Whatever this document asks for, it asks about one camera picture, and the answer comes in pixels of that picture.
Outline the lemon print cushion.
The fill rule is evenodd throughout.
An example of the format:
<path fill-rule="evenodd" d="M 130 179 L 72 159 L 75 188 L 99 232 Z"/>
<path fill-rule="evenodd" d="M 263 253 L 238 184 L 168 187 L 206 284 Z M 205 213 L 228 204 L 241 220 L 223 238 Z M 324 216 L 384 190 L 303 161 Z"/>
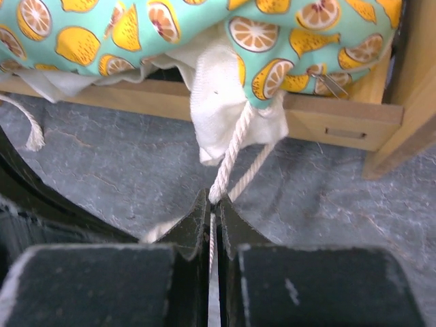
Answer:
<path fill-rule="evenodd" d="M 218 164 L 245 104 L 332 97 L 392 45 L 401 1 L 2 1 L 1 74 L 56 102 L 177 67 L 200 161 Z"/>

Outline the wooden pet bed frame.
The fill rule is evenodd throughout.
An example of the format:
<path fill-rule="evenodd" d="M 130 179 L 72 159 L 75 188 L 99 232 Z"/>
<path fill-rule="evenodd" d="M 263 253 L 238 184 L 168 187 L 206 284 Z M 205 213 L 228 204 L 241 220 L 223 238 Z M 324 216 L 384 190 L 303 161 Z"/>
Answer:
<path fill-rule="evenodd" d="M 275 118 L 256 116 L 243 146 L 273 143 L 289 135 L 364 149 L 369 153 L 364 176 L 376 179 L 432 145 L 435 2 L 401 2 L 401 20 L 391 47 L 368 74 L 345 88 L 344 96 L 285 92 L 284 115 L 280 109 Z M 1 90 L 45 98 L 16 74 L 1 74 Z M 190 100 L 179 69 L 172 67 L 153 69 L 140 82 L 91 83 L 58 101 L 192 120 Z"/>

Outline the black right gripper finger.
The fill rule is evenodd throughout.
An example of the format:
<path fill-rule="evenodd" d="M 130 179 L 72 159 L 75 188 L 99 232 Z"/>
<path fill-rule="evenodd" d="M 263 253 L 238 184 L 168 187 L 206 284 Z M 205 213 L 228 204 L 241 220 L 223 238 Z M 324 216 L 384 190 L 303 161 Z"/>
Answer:
<path fill-rule="evenodd" d="M 1 282 L 2 326 L 206 326 L 208 192 L 154 243 L 58 235 L 18 250 Z"/>
<path fill-rule="evenodd" d="M 2 260 L 11 264 L 33 245 L 136 242 L 47 186 L 1 132 Z"/>
<path fill-rule="evenodd" d="M 216 206 L 222 326 L 424 326 L 402 266 L 380 247 L 277 245 Z"/>

